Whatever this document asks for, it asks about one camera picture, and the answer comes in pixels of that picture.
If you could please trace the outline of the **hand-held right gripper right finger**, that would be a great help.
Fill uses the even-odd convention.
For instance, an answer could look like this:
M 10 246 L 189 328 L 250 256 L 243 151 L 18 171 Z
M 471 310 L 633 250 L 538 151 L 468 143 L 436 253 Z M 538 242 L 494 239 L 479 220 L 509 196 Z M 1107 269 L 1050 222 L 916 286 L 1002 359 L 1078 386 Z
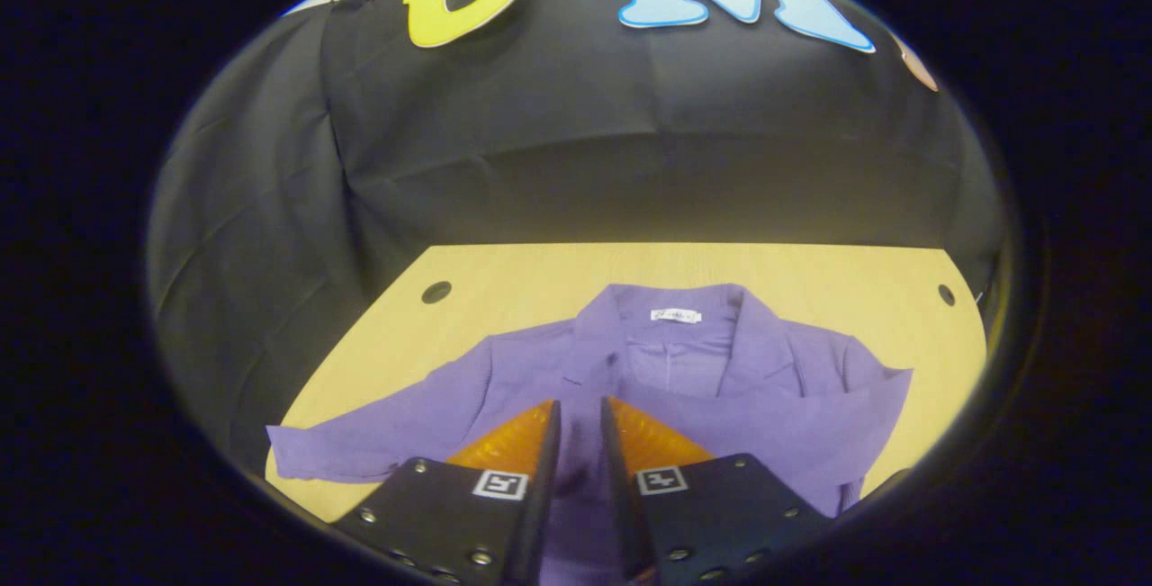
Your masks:
M 713 455 L 616 397 L 600 418 L 631 585 L 752 585 L 833 527 L 753 455 Z

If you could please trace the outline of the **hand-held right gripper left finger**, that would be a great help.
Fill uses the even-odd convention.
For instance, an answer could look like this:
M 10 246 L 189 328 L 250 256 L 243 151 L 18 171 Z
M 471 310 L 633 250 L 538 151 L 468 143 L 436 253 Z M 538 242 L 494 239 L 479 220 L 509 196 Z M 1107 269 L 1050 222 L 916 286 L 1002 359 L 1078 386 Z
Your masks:
M 547 399 L 448 461 L 412 457 L 334 528 L 418 585 L 536 585 L 561 423 Z

